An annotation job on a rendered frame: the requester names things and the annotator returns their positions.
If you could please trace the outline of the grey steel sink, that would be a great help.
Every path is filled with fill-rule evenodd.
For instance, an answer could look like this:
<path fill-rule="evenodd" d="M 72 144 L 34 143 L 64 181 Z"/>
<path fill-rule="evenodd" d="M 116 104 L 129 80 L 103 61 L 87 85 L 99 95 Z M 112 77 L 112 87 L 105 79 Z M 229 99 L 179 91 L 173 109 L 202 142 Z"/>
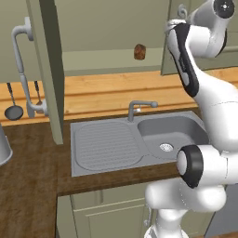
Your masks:
<path fill-rule="evenodd" d="M 171 163 L 181 147 L 208 143 L 203 121 L 192 111 L 72 123 L 72 175 Z"/>

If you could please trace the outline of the olive wall cabinet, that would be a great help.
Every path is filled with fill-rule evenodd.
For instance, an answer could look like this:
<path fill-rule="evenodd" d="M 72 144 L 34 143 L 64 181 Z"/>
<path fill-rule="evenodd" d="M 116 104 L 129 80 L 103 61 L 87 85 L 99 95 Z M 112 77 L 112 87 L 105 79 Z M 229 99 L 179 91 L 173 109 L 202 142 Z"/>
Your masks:
<path fill-rule="evenodd" d="M 169 0 L 55 0 L 68 76 L 157 71 Z M 134 59 L 137 44 L 144 60 Z"/>

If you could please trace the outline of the olive base cabinet door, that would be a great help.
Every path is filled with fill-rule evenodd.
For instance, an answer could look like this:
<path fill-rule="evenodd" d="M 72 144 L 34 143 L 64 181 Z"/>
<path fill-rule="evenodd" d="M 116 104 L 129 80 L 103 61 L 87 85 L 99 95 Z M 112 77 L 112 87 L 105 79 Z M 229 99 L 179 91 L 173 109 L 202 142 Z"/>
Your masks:
<path fill-rule="evenodd" d="M 78 238 L 144 238 L 148 227 L 144 220 L 149 209 L 143 198 L 74 209 Z M 189 211 L 181 221 L 181 228 L 190 236 L 205 235 L 213 213 Z"/>

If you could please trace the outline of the grey sink tap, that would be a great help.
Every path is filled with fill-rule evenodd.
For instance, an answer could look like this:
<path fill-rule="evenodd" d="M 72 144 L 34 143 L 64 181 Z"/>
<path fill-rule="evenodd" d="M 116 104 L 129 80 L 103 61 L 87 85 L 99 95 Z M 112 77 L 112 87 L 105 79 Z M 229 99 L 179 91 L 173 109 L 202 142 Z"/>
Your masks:
<path fill-rule="evenodd" d="M 133 122 L 134 120 L 134 114 L 136 112 L 141 112 L 141 106 L 142 105 L 148 105 L 151 106 L 152 108 L 158 107 L 158 102 L 157 101 L 147 101 L 147 100 L 132 100 L 129 103 L 129 108 L 128 108 L 128 122 Z"/>

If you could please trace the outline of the grey dishwasher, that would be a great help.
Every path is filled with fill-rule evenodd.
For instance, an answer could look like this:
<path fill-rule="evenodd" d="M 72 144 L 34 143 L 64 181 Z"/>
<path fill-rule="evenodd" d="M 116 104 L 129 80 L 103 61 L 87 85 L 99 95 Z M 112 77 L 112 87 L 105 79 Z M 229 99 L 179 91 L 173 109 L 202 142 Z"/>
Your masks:
<path fill-rule="evenodd" d="M 226 188 L 227 202 L 215 213 L 205 232 L 205 238 L 238 231 L 238 184 Z"/>

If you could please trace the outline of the grey metal pot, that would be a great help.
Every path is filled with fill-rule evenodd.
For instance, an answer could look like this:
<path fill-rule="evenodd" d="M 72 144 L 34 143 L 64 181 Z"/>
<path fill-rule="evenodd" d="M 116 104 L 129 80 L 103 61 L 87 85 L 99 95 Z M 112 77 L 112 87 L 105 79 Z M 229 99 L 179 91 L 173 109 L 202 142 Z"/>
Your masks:
<path fill-rule="evenodd" d="M 7 136 L 0 124 L 0 166 L 6 164 L 12 157 L 13 151 L 8 142 Z"/>

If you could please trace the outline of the dark hanging spoon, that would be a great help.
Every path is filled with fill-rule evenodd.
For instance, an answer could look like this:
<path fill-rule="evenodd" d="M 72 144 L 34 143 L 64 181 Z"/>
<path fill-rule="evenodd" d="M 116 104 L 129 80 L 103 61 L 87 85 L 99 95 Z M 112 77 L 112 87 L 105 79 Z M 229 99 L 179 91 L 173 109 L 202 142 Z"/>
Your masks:
<path fill-rule="evenodd" d="M 36 93 L 37 93 L 37 97 L 38 97 L 38 102 L 36 103 L 36 105 L 42 105 L 42 102 L 41 101 L 41 96 L 40 96 L 40 91 L 39 91 L 39 85 L 38 85 L 38 82 L 37 81 L 34 81 L 34 87 L 35 87 L 35 90 L 36 90 Z"/>

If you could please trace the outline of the dark grey hanging ladle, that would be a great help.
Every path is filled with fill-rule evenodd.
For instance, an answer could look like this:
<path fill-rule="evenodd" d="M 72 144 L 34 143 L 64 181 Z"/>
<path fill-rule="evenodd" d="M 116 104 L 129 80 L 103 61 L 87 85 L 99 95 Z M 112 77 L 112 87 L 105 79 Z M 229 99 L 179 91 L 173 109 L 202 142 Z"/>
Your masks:
<path fill-rule="evenodd" d="M 21 106 L 18 106 L 16 104 L 14 96 L 13 96 L 13 92 L 12 92 L 12 87 L 11 87 L 10 83 L 7 83 L 7 88 L 8 88 L 8 91 L 10 93 L 13 105 L 8 107 L 5 110 L 5 117 L 8 120 L 11 120 L 11 121 L 17 121 L 23 116 L 23 109 L 21 108 Z"/>

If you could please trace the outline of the olive drawer front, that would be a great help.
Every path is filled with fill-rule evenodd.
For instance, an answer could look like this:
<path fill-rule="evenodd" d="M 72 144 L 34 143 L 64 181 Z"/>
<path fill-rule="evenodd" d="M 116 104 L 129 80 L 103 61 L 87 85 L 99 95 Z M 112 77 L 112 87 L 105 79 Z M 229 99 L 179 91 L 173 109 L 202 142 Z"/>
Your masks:
<path fill-rule="evenodd" d="M 127 185 L 93 192 L 73 194 L 73 209 L 82 209 L 97 205 L 108 205 L 144 197 L 147 183 Z"/>

